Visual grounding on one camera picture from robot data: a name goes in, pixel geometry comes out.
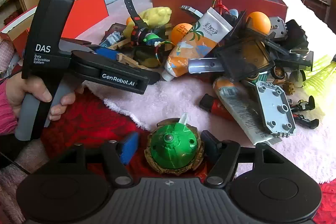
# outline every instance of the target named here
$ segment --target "green spinning top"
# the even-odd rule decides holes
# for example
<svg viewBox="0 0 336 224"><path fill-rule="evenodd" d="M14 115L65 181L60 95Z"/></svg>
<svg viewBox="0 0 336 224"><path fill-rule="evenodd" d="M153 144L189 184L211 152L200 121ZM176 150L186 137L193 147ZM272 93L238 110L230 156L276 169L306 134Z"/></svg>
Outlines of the green spinning top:
<svg viewBox="0 0 336 224"><path fill-rule="evenodd" d="M159 173L179 175L201 163L203 144L197 128L186 124L187 118L185 113L181 119L164 120L149 135L145 156Z"/></svg>

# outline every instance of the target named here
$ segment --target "toothpaste tube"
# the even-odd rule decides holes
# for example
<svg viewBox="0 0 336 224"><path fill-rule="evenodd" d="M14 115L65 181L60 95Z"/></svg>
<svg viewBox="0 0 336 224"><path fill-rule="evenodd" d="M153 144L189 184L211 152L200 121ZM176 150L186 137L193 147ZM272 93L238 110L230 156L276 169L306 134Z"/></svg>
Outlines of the toothpaste tube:
<svg viewBox="0 0 336 224"><path fill-rule="evenodd" d="M209 8L170 52L162 78L171 81L187 73L188 59L207 55L231 30L232 26L213 8Z"/></svg>

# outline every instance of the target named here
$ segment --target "pile of toys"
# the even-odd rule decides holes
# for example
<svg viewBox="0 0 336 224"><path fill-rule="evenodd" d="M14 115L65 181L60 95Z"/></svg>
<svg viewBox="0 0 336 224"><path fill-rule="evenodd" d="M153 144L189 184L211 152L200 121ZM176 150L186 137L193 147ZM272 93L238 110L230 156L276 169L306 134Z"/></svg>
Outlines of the pile of toys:
<svg viewBox="0 0 336 224"><path fill-rule="evenodd" d="M310 129L319 125L318 119L296 114L315 108L312 96L297 104L286 97L303 86L305 71L313 67L314 53L295 20L285 23L262 12L246 15L213 0L204 14L183 5L194 22L172 27L169 7L138 15L132 3L125 4L130 13L126 25L113 24L100 44L118 50L118 61L161 69L166 81L203 74L219 100L205 95L199 106L236 121L253 144L275 144L279 137L294 135L296 124Z"/></svg>

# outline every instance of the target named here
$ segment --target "pillow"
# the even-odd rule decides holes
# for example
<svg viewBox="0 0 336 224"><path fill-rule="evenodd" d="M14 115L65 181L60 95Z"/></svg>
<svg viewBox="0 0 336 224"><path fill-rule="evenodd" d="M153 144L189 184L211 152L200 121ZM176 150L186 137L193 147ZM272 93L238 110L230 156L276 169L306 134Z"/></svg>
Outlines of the pillow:
<svg viewBox="0 0 336 224"><path fill-rule="evenodd" d="M11 42L0 39L0 73L7 71L8 65L14 54L14 47Z"/></svg>

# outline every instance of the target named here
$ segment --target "gray plastic plate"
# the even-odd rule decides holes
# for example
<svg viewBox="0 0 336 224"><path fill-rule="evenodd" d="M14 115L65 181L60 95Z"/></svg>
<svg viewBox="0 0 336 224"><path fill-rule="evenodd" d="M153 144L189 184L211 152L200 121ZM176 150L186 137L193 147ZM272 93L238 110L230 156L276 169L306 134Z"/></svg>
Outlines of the gray plastic plate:
<svg viewBox="0 0 336 224"><path fill-rule="evenodd" d="M295 133L295 122L287 97L282 88L258 81L255 86L261 107L264 127L277 137L289 137Z"/></svg>

